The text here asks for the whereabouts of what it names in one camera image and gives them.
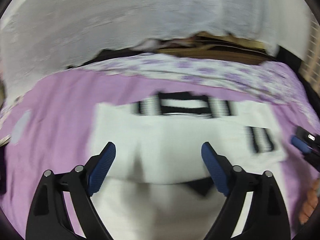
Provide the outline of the person's right hand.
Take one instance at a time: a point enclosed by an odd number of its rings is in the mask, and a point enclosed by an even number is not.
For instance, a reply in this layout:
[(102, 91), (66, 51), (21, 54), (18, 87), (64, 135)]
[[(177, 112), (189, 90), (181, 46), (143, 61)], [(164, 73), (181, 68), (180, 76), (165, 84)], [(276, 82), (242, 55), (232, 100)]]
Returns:
[(307, 199), (299, 212), (299, 222), (304, 225), (313, 214), (319, 203), (319, 178), (313, 181), (311, 188), (307, 192)]

